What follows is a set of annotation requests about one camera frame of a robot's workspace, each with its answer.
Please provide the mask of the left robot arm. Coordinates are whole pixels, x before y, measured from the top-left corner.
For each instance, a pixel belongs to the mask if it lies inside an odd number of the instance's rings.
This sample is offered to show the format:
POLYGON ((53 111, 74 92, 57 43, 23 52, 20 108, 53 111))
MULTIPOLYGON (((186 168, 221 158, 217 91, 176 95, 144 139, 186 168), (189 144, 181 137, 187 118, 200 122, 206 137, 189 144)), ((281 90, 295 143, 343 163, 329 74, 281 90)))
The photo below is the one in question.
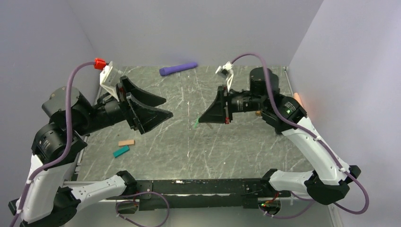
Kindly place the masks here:
POLYGON ((160 109, 166 102, 163 97, 137 87, 126 76, 115 91, 116 96, 106 92, 92 105, 77 88, 61 87, 43 104, 49 122, 34 137, 23 193, 9 202, 22 227, 60 227, 89 205, 116 196, 128 199, 138 191, 126 170, 86 186, 64 185, 87 146, 85 136, 123 121, 145 134, 173 116, 160 109))

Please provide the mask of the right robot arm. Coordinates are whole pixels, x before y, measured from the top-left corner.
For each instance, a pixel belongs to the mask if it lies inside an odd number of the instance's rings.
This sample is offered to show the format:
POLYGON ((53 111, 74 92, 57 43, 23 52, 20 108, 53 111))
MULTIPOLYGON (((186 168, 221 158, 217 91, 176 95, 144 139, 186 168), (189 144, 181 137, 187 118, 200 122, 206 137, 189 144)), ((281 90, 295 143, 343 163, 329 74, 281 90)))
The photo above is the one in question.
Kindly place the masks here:
POLYGON ((254 68, 249 74, 249 90, 218 86, 213 103, 199 118, 200 123, 230 124, 234 113, 260 111, 262 119, 278 135, 288 138, 313 166, 307 172, 270 169, 261 178, 261 191, 273 196, 278 191, 307 193, 313 200, 330 205, 345 198, 352 179, 341 171, 340 163, 354 178, 361 170, 331 156, 317 139, 318 133, 305 109, 290 96, 280 93, 279 78, 268 68, 254 68))

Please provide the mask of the tan wooden block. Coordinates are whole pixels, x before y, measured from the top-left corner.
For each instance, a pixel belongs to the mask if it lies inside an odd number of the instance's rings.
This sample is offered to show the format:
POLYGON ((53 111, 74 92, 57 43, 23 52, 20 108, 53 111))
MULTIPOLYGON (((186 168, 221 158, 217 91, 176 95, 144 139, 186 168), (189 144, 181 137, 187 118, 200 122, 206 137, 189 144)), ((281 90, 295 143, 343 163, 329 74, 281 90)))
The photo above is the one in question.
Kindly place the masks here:
POLYGON ((135 140, 122 140, 118 142, 119 147, 135 145, 135 140))

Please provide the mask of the purple flashlight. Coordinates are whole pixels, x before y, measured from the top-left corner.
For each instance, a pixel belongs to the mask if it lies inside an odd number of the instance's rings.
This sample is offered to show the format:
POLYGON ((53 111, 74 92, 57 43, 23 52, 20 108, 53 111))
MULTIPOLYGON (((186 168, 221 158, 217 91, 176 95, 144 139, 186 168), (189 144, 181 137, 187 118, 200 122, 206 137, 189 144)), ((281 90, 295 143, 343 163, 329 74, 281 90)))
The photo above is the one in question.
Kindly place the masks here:
POLYGON ((163 68, 159 69, 159 74, 160 74, 160 76, 164 77, 164 76, 168 76, 170 74, 174 74, 177 72, 193 69, 193 68, 196 68, 197 66, 198 66, 198 64, 196 62, 189 62, 186 64, 181 64, 181 65, 176 65, 176 66, 171 66, 171 67, 163 67, 163 68))

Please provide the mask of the teal wooden block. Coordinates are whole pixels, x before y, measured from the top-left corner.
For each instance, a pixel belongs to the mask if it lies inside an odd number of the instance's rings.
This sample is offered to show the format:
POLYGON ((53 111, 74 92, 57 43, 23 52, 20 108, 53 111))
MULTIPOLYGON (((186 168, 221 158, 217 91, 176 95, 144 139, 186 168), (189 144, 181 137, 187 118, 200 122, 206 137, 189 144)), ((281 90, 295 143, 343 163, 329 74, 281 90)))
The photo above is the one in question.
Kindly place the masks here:
POLYGON ((113 157, 114 157, 114 158, 117 158, 117 157, 123 155, 124 153, 128 152, 129 150, 130 150, 129 146, 120 147, 118 150, 116 150, 116 151, 113 153, 113 157))

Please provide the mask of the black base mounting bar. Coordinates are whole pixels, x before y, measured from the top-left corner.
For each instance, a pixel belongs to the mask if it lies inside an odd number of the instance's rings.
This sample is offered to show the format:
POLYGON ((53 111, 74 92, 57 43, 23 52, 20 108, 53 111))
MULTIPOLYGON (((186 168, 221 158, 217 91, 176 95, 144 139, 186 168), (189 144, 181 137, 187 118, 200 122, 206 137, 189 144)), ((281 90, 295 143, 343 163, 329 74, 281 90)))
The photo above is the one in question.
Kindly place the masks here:
POLYGON ((262 185, 259 178, 138 180, 135 196, 139 210, 170 208, 242 207, 256 209, 268 200, 289 198, 290 192, 274 192, 262 185))

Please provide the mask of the orange pink object at wall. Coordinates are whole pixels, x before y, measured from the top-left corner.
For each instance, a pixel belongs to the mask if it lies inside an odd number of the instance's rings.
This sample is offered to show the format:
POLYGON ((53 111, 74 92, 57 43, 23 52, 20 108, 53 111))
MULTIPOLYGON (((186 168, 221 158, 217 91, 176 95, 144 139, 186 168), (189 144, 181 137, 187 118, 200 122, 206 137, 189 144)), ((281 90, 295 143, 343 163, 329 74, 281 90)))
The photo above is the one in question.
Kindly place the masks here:
POLYGON ((293 98, 299 103, 299 105, 300 105, 301 107, 304 107, 303 102, 302 102, 302 100, 301 100, 301 98, 300 98, 300 95, 299 95, 298 93, 294 93, 294 94, 293 94, 293 98))

